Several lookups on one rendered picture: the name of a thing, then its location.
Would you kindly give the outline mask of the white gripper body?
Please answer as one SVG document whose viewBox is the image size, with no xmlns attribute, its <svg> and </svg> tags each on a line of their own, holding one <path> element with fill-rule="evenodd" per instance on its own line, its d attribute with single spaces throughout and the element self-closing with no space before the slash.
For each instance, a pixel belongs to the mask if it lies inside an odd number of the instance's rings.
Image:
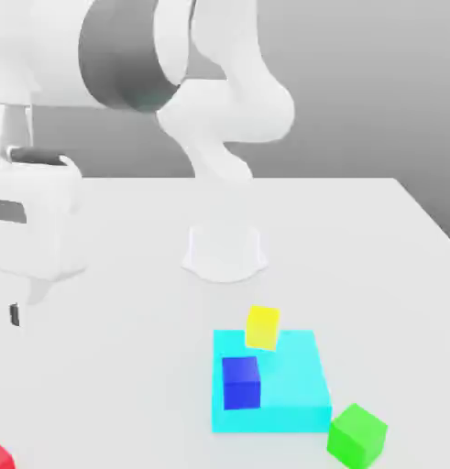
<svg viewBox="0 0 450 469">
<path fill-rule="evenodd" d="M 0 220 L 1 271 L 57 280 L 85 269 L 82 174 L 71 159 L 0 165 L 0 201 L 21 205 L 26 216 L 23 224 Z"/>
</svg>

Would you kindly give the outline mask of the small blue cube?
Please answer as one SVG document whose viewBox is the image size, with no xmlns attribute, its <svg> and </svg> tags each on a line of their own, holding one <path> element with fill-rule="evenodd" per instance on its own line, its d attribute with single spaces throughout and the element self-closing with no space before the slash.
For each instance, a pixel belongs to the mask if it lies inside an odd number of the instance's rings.
<svg viewBox="0 0 450 469">
<path fill-rule="evenodd" d="M 224 409 L 258 409 L 261 378 L 255 356 L 222 359 Z"/>
</svg>

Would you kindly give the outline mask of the small yellow cube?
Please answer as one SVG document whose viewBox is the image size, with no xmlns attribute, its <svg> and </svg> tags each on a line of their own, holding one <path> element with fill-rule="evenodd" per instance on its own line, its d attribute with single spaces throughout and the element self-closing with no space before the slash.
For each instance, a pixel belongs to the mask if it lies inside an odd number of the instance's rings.
<svg viewBox="0 0 450 469">
<path fill-rule="evenodd" d="M 246 347 L 275 351 L 280 330 L 280 310 L 252 305 L 247 316 Z"/>
</svg>

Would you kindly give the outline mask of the small green cube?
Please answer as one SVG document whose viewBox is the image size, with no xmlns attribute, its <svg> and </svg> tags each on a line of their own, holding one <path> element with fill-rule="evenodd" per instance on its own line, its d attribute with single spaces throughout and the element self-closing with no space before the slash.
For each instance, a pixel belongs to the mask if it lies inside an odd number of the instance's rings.
<svg viewBox="0 0 450 469">
<path fill-rule="evenodd" d="M 348 469 L 368 469 L 381 455 L 388 425 L 356 403 L 330 424 L 327 451 Z"/>
</svg>

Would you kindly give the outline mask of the large cyan box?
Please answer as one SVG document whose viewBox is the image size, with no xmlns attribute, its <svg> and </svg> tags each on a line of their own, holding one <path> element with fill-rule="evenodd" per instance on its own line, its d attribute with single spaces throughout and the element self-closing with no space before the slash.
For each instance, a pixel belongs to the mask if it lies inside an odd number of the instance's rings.
<svg viewBox="0 0 450 469">
<path fill-rule="evenodd" d="M 222 360 L 255 356 L 258 409 L 226 409 Z M 326 433 L 332 402 L 313 332 L 282 331 L 274 352 L 245 347 L 245 332 L 215 330 L 211 428 L 214 433 Z"/>
</svg>

